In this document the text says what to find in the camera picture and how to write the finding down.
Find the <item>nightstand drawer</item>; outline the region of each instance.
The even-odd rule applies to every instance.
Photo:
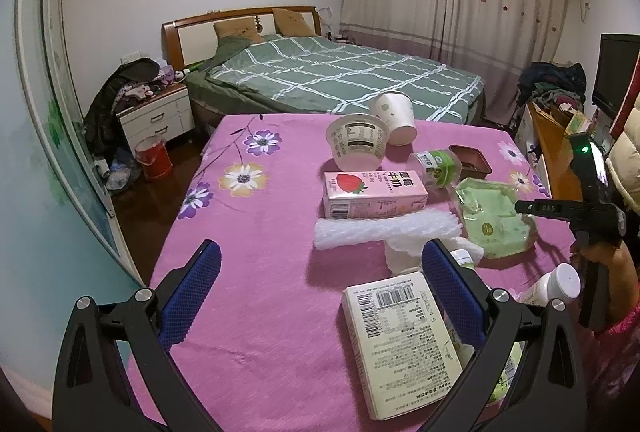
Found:
[[[180,121],[182,122],[182,130],[187,132],[192,128],[196,128],[196,124],[193,121],[193,113],[191,113],[191,108],[186,110],[185,112],[180,112]]]
[[[127,115],[127,120],[122,121],[122,129],[129,139],[131,136],[148,129],[157,130],[167,126],[168,120],[178,113],[178,105],[176,101],[170,101],[164,105],[149,110],[138,117],[133,117],[136,112]]]
[[[181,97],[178,101],[176,101],[176,105],[178,106],[178,112],[191,112],[191,100],[189,96]]]
[[[165,141],[169,141],[169,139],[178,137],[183,132],[184,130],[182,129],[180,115],[177,114],[168,119],[164,119],[162,123],[157,123],[142,132],[127,137],[127,141],[129,142],[129,147],[133,153],[136,145],[146,137],[159,135],[162,136]]]

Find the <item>white box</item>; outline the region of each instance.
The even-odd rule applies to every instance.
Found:
[[[342,310],[370,418],[447,395],[462,367],[422,273],[348,287]]]

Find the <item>strawberry picture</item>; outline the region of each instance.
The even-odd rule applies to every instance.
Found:
[[[338,174],[335,180],[338,182],[338,187],[344,192],[360,193],[367,189],[362,179],[351,174]]]

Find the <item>wall outlet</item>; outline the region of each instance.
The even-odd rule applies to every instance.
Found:
[[[128,54],[127,56],[123,56],[120,59],[120,63],[122,65],[125,65],[126,63],[135,62],[136,60],[139,60],[140,58],[142,58],[142,53],[140,53],[140,51],[132,52],[131,54]]]

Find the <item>bed headboard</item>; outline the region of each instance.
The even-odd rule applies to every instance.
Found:
[[[313,6],[274,6],[302,13],[307,24],[321,36],[320,17]],[[211,58],[218,48],[218,36],[213,24],[220,20],[254,17],[260,34],[275,34],[273,21],[274,7],[235,9],[233,11],[215,11],[205,15],[182,18],[162,24],[162,36],[166,44],[168,63],[175,70]]]

